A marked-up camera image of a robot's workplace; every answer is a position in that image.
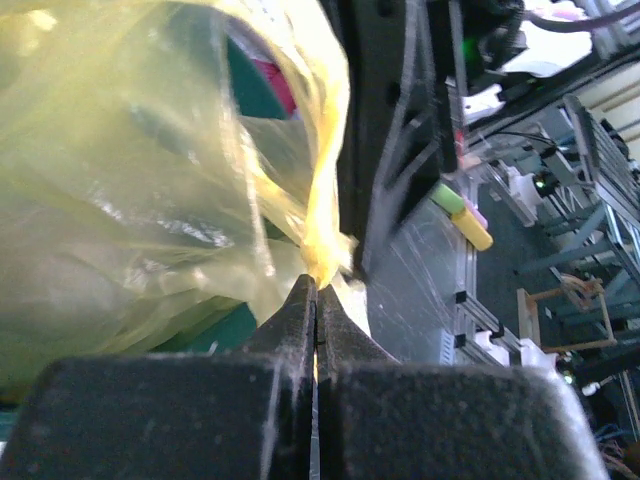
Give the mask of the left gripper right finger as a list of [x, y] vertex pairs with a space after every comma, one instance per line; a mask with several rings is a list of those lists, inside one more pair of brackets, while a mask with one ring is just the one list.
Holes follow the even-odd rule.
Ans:
[[531, 367], [401, 363], [318, 295], [324, 479], [604, 479], [577, 395]]

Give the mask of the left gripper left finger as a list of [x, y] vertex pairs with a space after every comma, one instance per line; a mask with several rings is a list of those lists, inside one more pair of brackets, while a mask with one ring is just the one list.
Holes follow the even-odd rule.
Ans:
[[5, 479], [305, 479], [317, 290], [229, 353], [69, 358], [50, 365], [1, 456]]

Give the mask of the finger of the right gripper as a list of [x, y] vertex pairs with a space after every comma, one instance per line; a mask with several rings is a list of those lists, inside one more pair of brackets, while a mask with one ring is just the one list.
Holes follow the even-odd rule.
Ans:
[[338, 159], [340, 227], [353, 270], [375, 272], [463, 138], [454, 75], [464, 71], [458, 1], [327, 1], [348, 59], [350, 100]]

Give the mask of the yellow trash bag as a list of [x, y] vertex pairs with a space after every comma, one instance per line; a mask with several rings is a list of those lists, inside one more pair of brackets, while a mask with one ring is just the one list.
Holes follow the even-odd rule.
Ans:
[[[284, 119], [239, 112], [231, 39]], [[139, 353], [309, 274], [348, 282], [347, 59], [316, 1], [1, 5], [1, 399], [69, 356]]]

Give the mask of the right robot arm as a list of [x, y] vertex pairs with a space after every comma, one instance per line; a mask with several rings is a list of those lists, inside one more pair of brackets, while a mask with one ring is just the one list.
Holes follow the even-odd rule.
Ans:
[[350, 89], [338, 159], [351, 274], [376, 273], [401, 227], [455, 173], [465, 101], [497, 89], [504, 107], [547, 96], [590, 52], [600, 25], [571, 1], [326, 1]]

